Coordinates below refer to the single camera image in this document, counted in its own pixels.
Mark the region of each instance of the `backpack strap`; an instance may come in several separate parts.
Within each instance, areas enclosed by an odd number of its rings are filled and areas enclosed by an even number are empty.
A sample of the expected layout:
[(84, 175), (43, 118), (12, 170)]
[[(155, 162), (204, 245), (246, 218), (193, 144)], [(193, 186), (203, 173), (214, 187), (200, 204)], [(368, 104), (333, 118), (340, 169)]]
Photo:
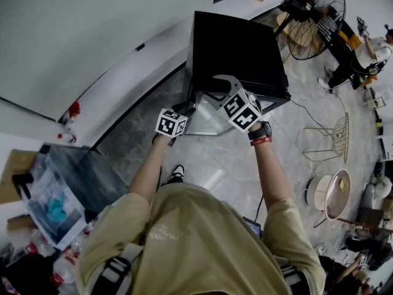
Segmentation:
[(311, 294), (307, 279), (303, 272), (298, 271), (292, 265), (281, 267), (281, 272), (293, 295)]
[(90, 276), (85, 295), (125, 295), (132, 282), (131, 265), (142, 250), (129, 243), (120, 255), (101, 264)]

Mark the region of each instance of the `white sneaker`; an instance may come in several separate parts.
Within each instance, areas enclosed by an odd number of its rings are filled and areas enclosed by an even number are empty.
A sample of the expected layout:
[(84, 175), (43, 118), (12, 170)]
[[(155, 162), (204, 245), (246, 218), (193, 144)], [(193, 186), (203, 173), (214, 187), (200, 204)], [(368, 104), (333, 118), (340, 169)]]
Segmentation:
[(325, 91), (330, 92), (332, 90), (332, 88), (329, 87), (329, 84), (320, 77), (318, 77), (318, 83)]
[(173, 177), (184, 177), (184, 166), (183, 165), (176, 165), (176, 167), (172, 171), (171, 178)]

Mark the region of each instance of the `red wristband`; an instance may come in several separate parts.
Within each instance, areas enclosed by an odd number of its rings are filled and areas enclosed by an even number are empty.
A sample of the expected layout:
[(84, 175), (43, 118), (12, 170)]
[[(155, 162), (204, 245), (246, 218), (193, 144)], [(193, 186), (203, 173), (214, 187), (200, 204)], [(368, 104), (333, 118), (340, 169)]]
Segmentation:
[(258, 144), (261, 144), (261, 143), (271, 142), (271, 141), (272, 141), (271, 140), (271, 136), (266, 136), (264, 138), (260, 138), (260, 139), (251, 141), (251, 146), (255, 146), (255, 145), (258, 145)]

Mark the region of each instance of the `cardboard box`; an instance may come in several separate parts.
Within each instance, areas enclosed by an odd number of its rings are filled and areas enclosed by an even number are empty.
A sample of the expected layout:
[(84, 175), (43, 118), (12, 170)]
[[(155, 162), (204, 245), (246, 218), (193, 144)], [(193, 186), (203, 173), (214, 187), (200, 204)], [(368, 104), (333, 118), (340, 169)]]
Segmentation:
[(17, 216), (16, 218), (7, 220), (8, 231), (19, 230), (24, 228), (33, 229), (35, 227), (36, 226), (34, 224), (34, 221), (30, 217), (30, 215), (21, 215), (21, 216)]
[(37, 152), (12, 150), (0, 180), (0, 204), (20, 201), (12, 183), (15, 174), (25, 174), (34, 163)]

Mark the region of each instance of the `hand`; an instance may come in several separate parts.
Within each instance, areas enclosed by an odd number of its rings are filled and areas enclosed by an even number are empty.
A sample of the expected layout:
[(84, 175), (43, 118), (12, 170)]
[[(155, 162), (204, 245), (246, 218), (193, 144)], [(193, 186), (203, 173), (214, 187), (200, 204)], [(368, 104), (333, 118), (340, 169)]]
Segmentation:
[(367, 37), (366, 31), (365, 31), (364, 29), (360, 29), (360, 30), (359, 30), (359, 35), (360, 35), (361, 37), (363, 37), (363, 38), (366, 38), (366, 37)]
[(362, 288), (362, 295), (372, 295), (374, 292), (374, 288), (370, 287), (370, 285), (366, 285), (366, 287)]
[(365, 41), (369, 41), (370, 40), (370, 38), (369, 38), (369, 36), (367, 35), (366, 32), (363, 32), (362, 37), (364, 38)]
[(360, 263), (360, 261), (363, 260), (364, 257), (366, 257), (365, 254), (359, 253), (359, 254), (356, 256), (355, 260), (356, 260), (356, 261), (359, 261), (359, 263)]
[(257, 131), (261, 127), (261, 124), (259, 121), (257, 121), (254, 125), (250, 127), (248, 130), (249, 132)]

